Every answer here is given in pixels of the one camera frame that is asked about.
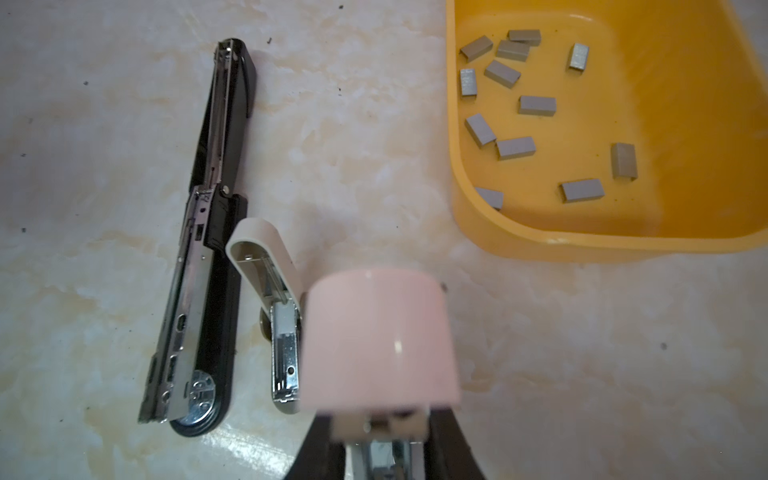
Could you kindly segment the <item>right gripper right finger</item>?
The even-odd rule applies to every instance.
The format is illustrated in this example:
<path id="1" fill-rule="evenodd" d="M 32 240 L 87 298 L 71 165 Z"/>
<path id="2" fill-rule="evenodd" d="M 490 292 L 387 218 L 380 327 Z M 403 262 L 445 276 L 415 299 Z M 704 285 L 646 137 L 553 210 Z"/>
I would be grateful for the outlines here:
<path id="1" fill-rule="evenodd" d="M 424 457 L 427 480 L 485 479 L 452 409 L 430 412 Z"/>

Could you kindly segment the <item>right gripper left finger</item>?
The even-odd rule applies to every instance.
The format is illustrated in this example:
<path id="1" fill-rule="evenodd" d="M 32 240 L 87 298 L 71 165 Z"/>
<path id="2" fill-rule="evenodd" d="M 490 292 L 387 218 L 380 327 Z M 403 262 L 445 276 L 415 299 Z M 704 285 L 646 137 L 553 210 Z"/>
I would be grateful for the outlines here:
<path id="1" fill-rule="evenodd" d="M 343 480 L 346 447 L 331 438 L 332 418 L 316 415 L 284 480 Z"/>

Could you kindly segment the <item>black stapler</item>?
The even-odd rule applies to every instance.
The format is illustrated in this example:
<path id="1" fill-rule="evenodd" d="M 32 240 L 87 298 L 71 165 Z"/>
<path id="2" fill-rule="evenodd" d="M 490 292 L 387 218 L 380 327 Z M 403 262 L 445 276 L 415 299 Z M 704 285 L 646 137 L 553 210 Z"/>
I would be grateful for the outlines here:
<path id="1" fill-rule="evenodd" d="M 179 251 L 138 420 L 182 437 L 215 429 L 230 404 L 241 277 L 226 254 L 247 200 L 235 193 L 257 74 L 246 44 L 218 43 Z"/>

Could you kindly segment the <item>yellow plastic tray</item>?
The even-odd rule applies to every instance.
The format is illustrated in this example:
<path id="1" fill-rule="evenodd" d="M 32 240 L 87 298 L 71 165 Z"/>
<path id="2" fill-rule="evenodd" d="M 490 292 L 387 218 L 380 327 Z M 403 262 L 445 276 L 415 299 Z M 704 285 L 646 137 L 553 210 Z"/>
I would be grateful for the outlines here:
<path id="1" fill-rule="evenodd" d="M 496 56 L 508 31 L 538 29 L 526 62 Z M 460 49 L 487 36 L 492 50 Z M 590 48 L 568 68 L 574 43 Z M 509 89 L 484 75 L 521 73 Z M 459 72 L 476 72 L 462 98 Z M 767 76 L 730 1 L 450 1 L 446 79 L 451 210 L 460 231 L 501 256 L 625 262 L 723 254 L 767 243 Z M 553 116 L 518 112 L 554 97 Z M 497 139 L 479 148 L 465 119 Z M 500 160 L 496 142 L 536 153 Z M 611 145 L 635 146 L 638 178 L 614 179 Z M 599 179 L 605 196 L 565 203 L 564 182 Z"/>

